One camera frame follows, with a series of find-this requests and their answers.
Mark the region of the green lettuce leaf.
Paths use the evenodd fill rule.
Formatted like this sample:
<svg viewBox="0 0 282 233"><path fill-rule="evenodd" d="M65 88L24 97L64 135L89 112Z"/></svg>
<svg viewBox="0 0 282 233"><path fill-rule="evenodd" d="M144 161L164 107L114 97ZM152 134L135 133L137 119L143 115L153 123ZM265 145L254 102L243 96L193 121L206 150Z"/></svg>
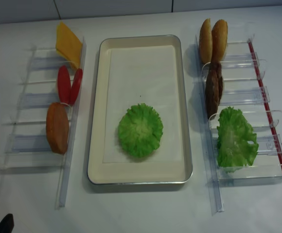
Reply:
<svg viewBox="0 0 282 233"><path fill-rule="evenodd" d="M252 166L258 154L257 134L240 109L227 107L219 115L217 163L226 173Z"/></svg>
<svg viewBox="0 0 282 233"><path fill-rule="evenodd" d="M142 159L160 147L163 124L158 112L145 103L127 109L118 125L118 138L128 155Z"/></svg>

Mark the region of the red tomato slice right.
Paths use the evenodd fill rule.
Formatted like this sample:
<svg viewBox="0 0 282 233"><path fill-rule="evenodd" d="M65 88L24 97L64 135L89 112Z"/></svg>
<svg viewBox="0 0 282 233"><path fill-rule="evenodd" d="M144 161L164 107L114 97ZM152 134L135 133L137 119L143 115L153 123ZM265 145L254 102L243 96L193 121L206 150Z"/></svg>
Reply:
<svg viewBox="0 0 282 233"><path fill-rule="evenodd" d="M77 69L74 75L73 83L72 83L71 90L70 90L70 100L69 100L70 106L74 105L74 103L77 100L77 97L80 91L80 87L81 87L81 83L82 83L82 78L83 78L83 70L79 68Z"/></svg>

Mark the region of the red tomato slice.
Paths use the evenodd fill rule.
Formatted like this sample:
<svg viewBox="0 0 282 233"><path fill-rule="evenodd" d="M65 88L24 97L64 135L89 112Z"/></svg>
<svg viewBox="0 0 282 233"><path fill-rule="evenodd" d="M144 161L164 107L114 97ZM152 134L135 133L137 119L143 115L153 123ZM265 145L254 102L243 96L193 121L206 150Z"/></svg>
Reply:
<svg viewBox="0 0 282 233"><path fill-rule="evenodd" d="M61 66L58 71L57 92L60 101L68 104L71 93L71 80L68 69L65 65Z"/></svg>
<svg viewBox="0 0 282 233"><path fill-rule="evenodd" d="M77 100L77 97L80 91L80 87L81 87L81 83L82 83L82 78L83 78L83 70L79 68L77 69L74 75L73 83L72 83L71 90L70 90L70 100L69 100L70 106L74 105L74 103Z"/></svg>

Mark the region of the brown meat patty front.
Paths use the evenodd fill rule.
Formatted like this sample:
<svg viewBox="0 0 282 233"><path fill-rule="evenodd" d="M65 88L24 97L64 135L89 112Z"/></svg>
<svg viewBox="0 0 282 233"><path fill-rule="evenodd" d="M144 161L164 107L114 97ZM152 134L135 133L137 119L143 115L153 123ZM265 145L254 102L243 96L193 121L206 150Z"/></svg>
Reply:
<svg viewBox="0 0 282 233"><path fill-rule="evenodd" d="M220 62L212 62L206 79L206 110L207 117L210 119L212 115L217 113L218 105L223 93L223 77Z"/></svg>

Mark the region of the red tomato slice left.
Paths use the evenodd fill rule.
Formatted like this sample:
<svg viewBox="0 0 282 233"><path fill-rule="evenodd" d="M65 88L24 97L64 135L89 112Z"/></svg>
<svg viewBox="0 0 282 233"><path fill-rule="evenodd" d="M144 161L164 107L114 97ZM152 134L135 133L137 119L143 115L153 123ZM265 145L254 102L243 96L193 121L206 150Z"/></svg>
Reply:
<svg viewBox="0 0 282 233"><path fill-rule="evenodd" d="M71 80L68 69L65 65L61 66L58 71L57 92L60 101L68 104L71 93Z"/></svg>

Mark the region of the green lettuce leaf in rack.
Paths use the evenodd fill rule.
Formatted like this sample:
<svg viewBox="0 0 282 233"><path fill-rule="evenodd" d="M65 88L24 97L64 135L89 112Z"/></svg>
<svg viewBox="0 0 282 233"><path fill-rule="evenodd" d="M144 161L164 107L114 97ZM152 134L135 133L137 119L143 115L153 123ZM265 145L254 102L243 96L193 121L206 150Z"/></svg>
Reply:
<svg viewBox="0 0 282 233"><path fill-rule="evenodd" d="M258 154L257 134L240 109L227 107L219 115L217 163L226 173L252 166Z"/></svg>

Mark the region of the yellow cheese slices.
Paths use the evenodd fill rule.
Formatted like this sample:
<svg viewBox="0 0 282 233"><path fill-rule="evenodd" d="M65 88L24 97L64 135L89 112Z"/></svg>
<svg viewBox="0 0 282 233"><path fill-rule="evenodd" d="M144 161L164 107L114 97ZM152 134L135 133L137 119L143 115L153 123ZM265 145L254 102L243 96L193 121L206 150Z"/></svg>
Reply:
<svg viewBox="0 0 282 233"><path fill-rule="evenodd" d="M82 45L79 38L66 24L60 22L57 25L55 48L61 56L70 61L74 70L80 67Z"/></svg>

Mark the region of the white parchment paper sheet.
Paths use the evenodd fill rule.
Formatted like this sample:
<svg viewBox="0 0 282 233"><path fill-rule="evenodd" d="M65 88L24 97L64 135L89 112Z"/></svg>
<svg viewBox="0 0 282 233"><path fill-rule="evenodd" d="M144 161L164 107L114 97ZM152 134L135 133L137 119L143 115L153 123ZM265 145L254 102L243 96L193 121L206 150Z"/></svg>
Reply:
<svg viewBox="0 0 282 233"><path fill-rule="evenodd" d="M160 147L146 161L179 161L183 148L174 47L111 51L103 162L133 161L119 145L117 127L127 109L139 103L154 107L163 124Z"/></svg>

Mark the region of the cream metal baking tray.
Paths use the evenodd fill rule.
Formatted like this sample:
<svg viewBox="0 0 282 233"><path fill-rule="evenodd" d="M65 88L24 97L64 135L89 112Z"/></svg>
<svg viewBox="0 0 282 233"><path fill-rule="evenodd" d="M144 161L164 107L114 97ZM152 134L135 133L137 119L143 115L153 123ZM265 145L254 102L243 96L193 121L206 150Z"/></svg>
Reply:
<svg viewBox="0 0 282 233"><path fill-rule="evenodd" d="M172 46L175 49L176 73L179 97L179 113L183 153L179 161L148 162L151 156L131 163L105 163L106 111L109 70L113 49ZM186 93L182 65L180 39L175 35L109 38L100 45L95 102L88 158L88 178L94 184L158 184L185 183L192 175L193 163L187 115Z"/></svg>

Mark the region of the brown bun bottom left rack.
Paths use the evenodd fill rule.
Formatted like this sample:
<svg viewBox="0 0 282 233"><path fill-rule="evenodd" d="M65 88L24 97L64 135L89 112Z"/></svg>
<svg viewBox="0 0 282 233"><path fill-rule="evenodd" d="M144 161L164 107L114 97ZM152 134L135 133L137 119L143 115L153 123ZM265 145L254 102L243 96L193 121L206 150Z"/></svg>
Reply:
<svg viewBox="0 0 282 233"><path fill-rule="evenodd" d="M46 136L52 152L64 155L68 149L69 121L63 104L53 102L47 111Z"/></svg>

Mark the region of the bun top left piece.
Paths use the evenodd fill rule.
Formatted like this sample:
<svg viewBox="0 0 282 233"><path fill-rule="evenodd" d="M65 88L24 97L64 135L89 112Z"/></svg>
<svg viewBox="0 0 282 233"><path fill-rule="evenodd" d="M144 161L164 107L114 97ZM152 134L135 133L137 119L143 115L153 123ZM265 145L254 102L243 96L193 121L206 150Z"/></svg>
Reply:
<svg viewBox="0 0 282 233"><path fill-rule="evenodd" d="M212 28L211 20L207 18L199 33L199 53L202 63L206 64L212 59Z"/></svg>

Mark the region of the bun piece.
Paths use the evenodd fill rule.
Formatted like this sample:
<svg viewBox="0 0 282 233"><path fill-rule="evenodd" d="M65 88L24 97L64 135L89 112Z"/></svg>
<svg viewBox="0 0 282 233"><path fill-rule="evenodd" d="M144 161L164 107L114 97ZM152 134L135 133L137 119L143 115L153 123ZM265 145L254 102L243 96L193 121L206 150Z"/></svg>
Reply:
<svg viewBox="0 0 282 233"><path fill-rule="evenodd" d="M212 29L212 62L220 62L226 51L228 38L228 24L225 20L218 20Z"/></svg>
<svg viewBox="0 0 282 233"><path fill-rule="evenodd" d="M199 53L202 63L206 64L212 59L212 28L211 20L207 18L199 33Z"/></svg>

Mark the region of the clear acrylic right rack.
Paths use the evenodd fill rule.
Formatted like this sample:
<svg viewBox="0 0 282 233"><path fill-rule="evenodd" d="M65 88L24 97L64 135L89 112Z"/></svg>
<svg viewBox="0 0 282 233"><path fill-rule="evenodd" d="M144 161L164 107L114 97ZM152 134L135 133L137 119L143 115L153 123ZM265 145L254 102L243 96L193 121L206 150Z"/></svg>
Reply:
<svg viewBox="0 0 282 233"><path fill-rule="evenodd" d="M212 213L224 210L221 194L225 186L252 186L282 182L282 141L276 127L281 111L271 110L267 87L263 84L266 61L259 59L253 47L252 33L228 37L222 61L223 95L212 116L206 112L206 77L208 64L196 55L196 85L200 107L197 112ZM240 110L252 126L258 144L252 164L222 166L218 163L218 127L228 110Z"/></svg>

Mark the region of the clear acrylic rack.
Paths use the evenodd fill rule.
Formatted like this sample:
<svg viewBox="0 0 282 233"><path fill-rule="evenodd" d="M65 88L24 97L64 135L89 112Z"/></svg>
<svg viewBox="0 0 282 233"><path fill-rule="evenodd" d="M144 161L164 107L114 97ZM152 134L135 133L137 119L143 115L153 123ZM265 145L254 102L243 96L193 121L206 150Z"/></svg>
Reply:
<svg viewBox="0 0 282 233"><path fill-rule="evenodd" d="M70 176L72 151L75 139L79 99L73 106L66 104L69 120L68 151L64 155L52 152L46 137L46 114L53 102L59 101L55 91L57 74L61 66L66 66L69 76L74 77L70 62L59 56L55 48L33 47L32 56L25 63L20 75L21 92L15 109L4 126L10 126L4 153L0 157L0 197L7 173L28 174L40 170L60 171L56 193L56 208L66 204Z"/></svg>
<svg viewBox="0 0 282 233"><path fill-rule="evenodd" d="M271 110L267 87L263 84L266 61L259 59L253 47L252 33L228 37L222 61L223 95L212 116L206 112L206 77L208 64L196 55L196 85L200 107L197 112L212 213L224 210L221 194L225 186L252 186L282 182L282 141L276 127L281 111ZM240 110L252 126L258 144L252 164L222 166L218 163L218 127L228 110Z"/></svg>

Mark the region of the bun top right piece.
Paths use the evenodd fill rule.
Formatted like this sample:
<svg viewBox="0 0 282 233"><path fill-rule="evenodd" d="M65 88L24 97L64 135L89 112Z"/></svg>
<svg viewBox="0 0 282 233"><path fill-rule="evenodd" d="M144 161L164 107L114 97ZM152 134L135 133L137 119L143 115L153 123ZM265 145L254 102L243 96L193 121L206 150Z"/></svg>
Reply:
<svg viewBox="0 0 282 233"><path fill-rule="evenodd" d="M220 62L226 51L228 38L228 24L225 20L218 20L212 29L212 62Z"/></svg>

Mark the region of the clear acrylic left rack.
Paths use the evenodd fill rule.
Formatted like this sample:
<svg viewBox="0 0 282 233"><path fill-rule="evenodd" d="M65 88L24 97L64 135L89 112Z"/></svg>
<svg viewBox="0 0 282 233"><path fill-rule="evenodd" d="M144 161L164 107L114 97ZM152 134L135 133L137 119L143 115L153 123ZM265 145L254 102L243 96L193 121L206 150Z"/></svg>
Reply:
<svg viewBox="0 0 282 233"><path fill-rule="evenodd" d="M56 208L66 204L70 176L72 151L75 139L79 99L73 106L66 104L69 120L68 151L64 155L52 152L46 137L46 114L53 102L59 101L55 91L57 74L61 66L66 66L69 76L74 77L70 62L59 56L55 48L33 47L32 56L25 63L20 75L21 92L15 109L4 126L10 126L4 153L0 157L0 197L7 173L28 174L40 170L60 171L56 193Z"/></svg>

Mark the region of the black object bottom left corner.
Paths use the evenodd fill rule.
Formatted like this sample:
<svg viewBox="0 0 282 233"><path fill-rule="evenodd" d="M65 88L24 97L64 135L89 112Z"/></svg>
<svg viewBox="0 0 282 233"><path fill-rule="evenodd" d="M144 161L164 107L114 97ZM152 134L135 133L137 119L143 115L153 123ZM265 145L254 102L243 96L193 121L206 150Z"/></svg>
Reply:
<svg viewBox="0 0 282 233"><path fill-rule="evenodd" d="M0 233L11 233L14 228L13 214L7 214L0 222Z"/></svg>

